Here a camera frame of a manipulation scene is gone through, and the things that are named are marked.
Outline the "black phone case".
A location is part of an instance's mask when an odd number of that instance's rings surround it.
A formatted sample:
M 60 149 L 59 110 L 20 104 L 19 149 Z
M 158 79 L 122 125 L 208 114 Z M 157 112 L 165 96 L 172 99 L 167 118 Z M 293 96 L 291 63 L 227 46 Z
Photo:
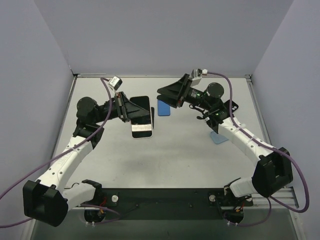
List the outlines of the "black phone case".
M 224 102 L 224 106 L 228 112 L 231 111 L 232 113 L 239 109 L 239 105 L 235 103 L 233 100 L 227 100 L 226 102 Z

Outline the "beige cased phone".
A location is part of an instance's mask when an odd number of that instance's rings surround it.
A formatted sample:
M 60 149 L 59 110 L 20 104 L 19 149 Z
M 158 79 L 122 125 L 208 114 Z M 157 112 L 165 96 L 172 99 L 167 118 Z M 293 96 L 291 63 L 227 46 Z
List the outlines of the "beige cased phone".
M 144 96 L 135 96 L 131 97 L 130 101 L 134 104 L 149 110 L 149 114 L 134 118 L 131 124 L 131 136 L 134 139 L 146 139 L 153 136 L 153 117 L 152 117 L 152 108 L 150 105 L 150 98 L 146 95 Z

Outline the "black phone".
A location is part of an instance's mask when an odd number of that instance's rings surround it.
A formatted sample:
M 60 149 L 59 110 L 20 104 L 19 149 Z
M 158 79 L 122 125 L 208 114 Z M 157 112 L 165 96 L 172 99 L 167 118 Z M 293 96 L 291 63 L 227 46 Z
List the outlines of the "black phone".
M 155 108 L 151 107 L 151 125 L 152 125 L 152 129 L 154 129 L 155 127 Z

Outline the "light blue cased phone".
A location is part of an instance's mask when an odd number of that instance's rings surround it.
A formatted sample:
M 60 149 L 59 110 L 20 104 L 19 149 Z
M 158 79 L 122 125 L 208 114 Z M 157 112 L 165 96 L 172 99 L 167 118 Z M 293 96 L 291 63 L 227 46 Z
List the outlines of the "light blue cased phone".
M 228 141 L 228 138 L 214 131 L 210 133 L 210 138 L 216 145 L 219 145 Z

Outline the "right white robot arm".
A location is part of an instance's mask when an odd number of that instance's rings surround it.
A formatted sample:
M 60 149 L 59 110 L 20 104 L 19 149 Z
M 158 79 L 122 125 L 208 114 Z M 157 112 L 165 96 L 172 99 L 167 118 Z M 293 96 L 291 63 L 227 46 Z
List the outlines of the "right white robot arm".
M 227 192 L 235 198 L 260 194 L 269 198 L 291 183 L 293 171 L 289 153 L 285 148 L 276 149 L 253 135 L 232 113 L 232 100 L 222 101 L 224 87 L 210 83 L 203 91 L 194 86 L 200 77 L 185 74 L 178 81 L 157 90 L 157 99 L 170 107 L 180 108 L 184 103 L 201 113 L 198 119 L 217 134 L 226 137 L 247 156 L 255 167 L 251 177 L 238 178 L 226 185 Z

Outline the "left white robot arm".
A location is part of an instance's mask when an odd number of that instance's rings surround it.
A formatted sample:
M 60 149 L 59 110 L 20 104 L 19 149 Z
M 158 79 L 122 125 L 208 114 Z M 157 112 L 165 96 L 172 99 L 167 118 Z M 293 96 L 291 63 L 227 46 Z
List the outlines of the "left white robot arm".
M 128 99 L 122 91 L 103 105 L 98 105 L 91 97 L 83 97 L 76 109 L 76 128 L 64 153 L 36 181 L 29 180 L 22 188 L 25 216 L 53 227 L 59 226 L 74 207 L 84 203 L 101 207 L 106 201 L 102 185 L 93 180 L 85 179 L 75 187 L 65 188 L 82 160 L 101 140 L 104 128 L 98 124 L 115 118 L 125 123 L 142 118 L 152 123 L 149 100 L 145 97 Z

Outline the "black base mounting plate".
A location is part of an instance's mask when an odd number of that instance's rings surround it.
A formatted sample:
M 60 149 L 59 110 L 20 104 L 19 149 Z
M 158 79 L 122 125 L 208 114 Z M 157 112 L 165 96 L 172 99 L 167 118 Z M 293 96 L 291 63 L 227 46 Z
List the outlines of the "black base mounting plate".
M 84 218 L 88 222 L 103 220 L 220 220 L 229 212 L 233 220 L 241 221 L 244 217 L 244 205 L 222 207 L 217 202 L 208 204 L 196 200 L 192 203 L 178 202 L 126 202 L 124 206 L 108 207 L 103 201 L 98 206 L 107 210 L 85 210 Z

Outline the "aluminium front rail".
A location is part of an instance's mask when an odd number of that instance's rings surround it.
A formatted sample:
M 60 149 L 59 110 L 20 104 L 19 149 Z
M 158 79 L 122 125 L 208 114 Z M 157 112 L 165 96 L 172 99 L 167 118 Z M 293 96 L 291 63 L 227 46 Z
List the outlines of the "aluminium front rail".
M 107 207 L 124 206 L 125 203 L 193 203 L 196 200 L 204 203 L 218 203 L 221 207 L 251 207 L 264 204 L 267 197 L 258 193 L 247 193 L 235 197 L 229 189 L 223 188 L 103 188 L 100 184 L 84 182 L 71 188 L 55 189 L 36 184 L 30 196 L 23 193 L 23 200 L 32 200 L 34 207 L 44 204 L 53 209 L 66 205 L 72 209 L 81 204 L 98 206 L 106 202 Z

